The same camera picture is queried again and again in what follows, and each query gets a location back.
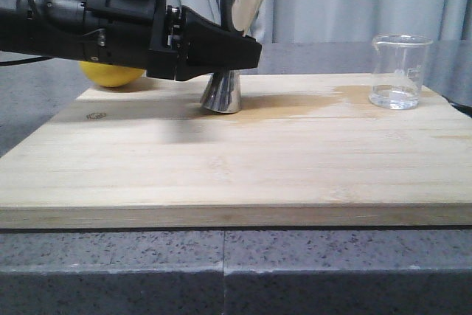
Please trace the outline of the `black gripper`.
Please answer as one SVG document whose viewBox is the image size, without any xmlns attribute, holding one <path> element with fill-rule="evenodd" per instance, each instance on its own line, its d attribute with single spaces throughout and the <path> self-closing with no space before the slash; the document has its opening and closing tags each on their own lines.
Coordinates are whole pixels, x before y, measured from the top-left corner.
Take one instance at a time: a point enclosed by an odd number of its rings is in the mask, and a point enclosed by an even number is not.
<svg viewBox="0 0 472 315">
<path fill-rule="evenodd" d="M 86 0 L 84 28 L 101 33 L 83 45 L 84 59 L 177 81 L 259 63 L 259 42 L 225 30 L 189 7 L 181 8 L 177 51 L 167 43 L 167 25 L 166 0 Z"/>
</svg>

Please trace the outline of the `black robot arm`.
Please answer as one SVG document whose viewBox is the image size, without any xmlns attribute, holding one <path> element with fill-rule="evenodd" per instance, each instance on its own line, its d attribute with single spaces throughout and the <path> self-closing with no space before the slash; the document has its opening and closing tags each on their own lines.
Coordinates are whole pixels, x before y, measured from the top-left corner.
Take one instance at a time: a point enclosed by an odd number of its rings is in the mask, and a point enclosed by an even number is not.
<svg viewBox="0 0 472 315">
<path fill-rule="evenodd" d="M 1 49 L 186 81 L 254 68 L 262 47 L 166 0 L 1 0 Z"/>
</svg>

